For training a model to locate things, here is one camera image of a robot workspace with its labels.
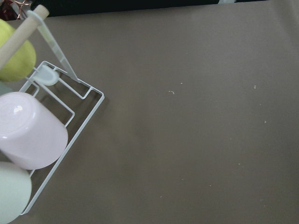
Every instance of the cup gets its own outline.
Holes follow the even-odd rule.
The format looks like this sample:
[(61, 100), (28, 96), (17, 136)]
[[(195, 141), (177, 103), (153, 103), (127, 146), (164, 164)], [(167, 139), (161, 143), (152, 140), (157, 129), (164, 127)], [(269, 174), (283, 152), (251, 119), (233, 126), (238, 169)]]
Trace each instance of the cup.
[(31, 195), (31, 179), (26, 170), (11, 162), (0, 162), (0, 224), (17, 218)]
[(0, 96), (0, 149), (13, 163), (23, 169), (46, 167), (59, 158), (67, 141), (65, 126), (33, 96)]

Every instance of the wooden handle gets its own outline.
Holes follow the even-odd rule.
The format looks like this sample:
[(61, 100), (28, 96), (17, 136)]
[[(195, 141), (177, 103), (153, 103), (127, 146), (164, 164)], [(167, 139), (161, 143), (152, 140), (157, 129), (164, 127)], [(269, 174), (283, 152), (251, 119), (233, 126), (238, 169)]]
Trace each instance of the wooden handle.
[[(38, 14), (42, 20), (49, 15), (49, 11), (42, 5), (38, 5), (34, 12)], [(11, 37), (0, 48), (0, 70), (39, 25), (39, 20), (36, 17), (29, 15), (29, 17), (15, 30)]]

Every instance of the brown surface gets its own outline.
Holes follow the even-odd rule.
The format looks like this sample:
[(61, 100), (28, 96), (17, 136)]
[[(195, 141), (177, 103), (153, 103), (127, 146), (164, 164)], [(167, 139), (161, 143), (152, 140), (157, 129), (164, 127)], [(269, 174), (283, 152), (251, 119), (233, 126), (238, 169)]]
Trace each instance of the brown surface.
[(271, 0), (46, 19), (106, 99), (12, 223), (298, 223), (298, 15)]

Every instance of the pink cup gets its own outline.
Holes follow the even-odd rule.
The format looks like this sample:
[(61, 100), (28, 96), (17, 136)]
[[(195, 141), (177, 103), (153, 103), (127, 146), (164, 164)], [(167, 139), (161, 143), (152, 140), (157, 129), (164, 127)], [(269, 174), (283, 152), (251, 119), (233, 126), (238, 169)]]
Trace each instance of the pink cup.
[(67, 141), (65, 126), (33, 96), (0, 96), (0, 149), (13, 163), (23, 169), (46, 167), (59, 158)]

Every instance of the white wire rack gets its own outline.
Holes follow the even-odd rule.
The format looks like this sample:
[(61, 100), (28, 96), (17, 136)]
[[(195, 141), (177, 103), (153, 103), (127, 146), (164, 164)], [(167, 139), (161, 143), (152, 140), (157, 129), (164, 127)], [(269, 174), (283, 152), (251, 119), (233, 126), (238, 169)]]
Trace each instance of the white wire rack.
[[(77, 75), (73, 71), (71, 65), (69, 64), (68, 60), (64, 56), (62, 50), (60, 49), (59, 45), (57, 44), (56, 40), (54, 39), (53, 35), (51, 34), (50, 30), (48, 29), (46, 24), (43, 22), (43, 20), (39, 17), (39, 15), (35, 14), (32, 11), (29, 11), (28, 14), (33, 15), (37, 19), (39, 19), (39, 21), (41, 23), (41, 25), (38, 27), (39, 32), (41, 33), (41, 35), (43, 36), (45, 41), (48, 43), (49, 47), (52, 49), (52, 51), (54, 52), (54, 54), (56, 55), (56, 57), (58, 58), (58, 60), (60, 61), (61, 65), (63, 66), (63, 68), (65, 70), (47, 62), (47, 61), (43, 61), (37, 68), (34, 68), (35, 71), (29, 78), (27, 78), (27, 81), (21, 87), (20, 91), (26, 92), (31, 86), (33, 86), (33, 87), (35, 87), (35, 91), (33, 92), (34, 97), (38, 94), (40, 89), (43, 89), (44, 91), (46, 91), (51, 97), (53, 97), (59, 104), (61, 104), (66, 110), (68, 110), (71, 113), (71, 117), (68, 119), (68, 121), (64, 125), (65, 127), (67, 127), (72, 122), (73, 118), (75, 117), (75, 112), (65, 102), (63, 102), (56, 94), (54, 94), (43, 82), (41, 82), (39, 79), (36, 78), (37, 76), (39, 76), (39, 72), (41, 71), (42, 66), (46, 65), (49, 68), (51, 68), (51, 70), (53, 72), (58, 72), (62, 76), (63, 75), (68, 76), (72, 80), (76, 81), (77, 83), (87, 87), (86, 93), (81, 95), (75, 89), (73, 89), (69, 84), (67, 84), (61, 77), (58, 78), (57, 83), (62, 84), (65, 87), (66, 91), (69, 91), (70, 94), (74, 94), (80, 100), (85, 100), (87, 98), (87, 96), (89, 96), (92, 91), (99, 94), (100, 98), (97, 100), (96, 104), (90, 110), (89, 114), (87, 115), (87, 117), (85, 118), (85, 120), (83, 121), (81, 126), (77, 130), (75, 130), (75, 134), (72, 137), (72, 139), (69, 140), (68, 145), (66, 146), (64, 152), (58, 158), (58, 160), (54, 163), (53, 167), (51, 168), (50, 172), (47, 174), (47, 176), (44, 179), (44, 181), (42, 182), (42, 184), (39, 186), (38, 190), (35, 193), (33, 193), (34, 195), (31, 197), (31, 200), (29, 201), (27, 207), (21, 213), (21, 215), (24, 215), (30, 211), (33, 204), (36, 202), (37, 198), (39, 197), (40, 193), (42, 192), (42, 190), (48, 183), (49, 179), (52, 177), (55, 170), (57, 169), (57, 167), (59, 166), (59, 164), (65, 157), (65, 155), (67, 154), (67, 152), (70, 150), (70, 148), (72, 147), (75, 140), (78, 138), (78, 136), (80, 135), (80, 133), (82, 132), (82, 130), (84, 129), (84, 127), (86, 126), (86, 124), (88, 123), (90, 118), (93, 116), (93, 114), (96, 112), (96, 110), (98, 109), (98, 107), (100, 106), (100, 104), (103, 102), (103, 100), (105, 98), (103, 92), (99, 91), (95, 87), (91, 86), (90, 84), (82, 81), (81, 79), (79, 79), (77, 77)], [(35, 170), (30, 171), (31, 178), (32, 178), (32, 175), (34, 172), (35, 172)]]

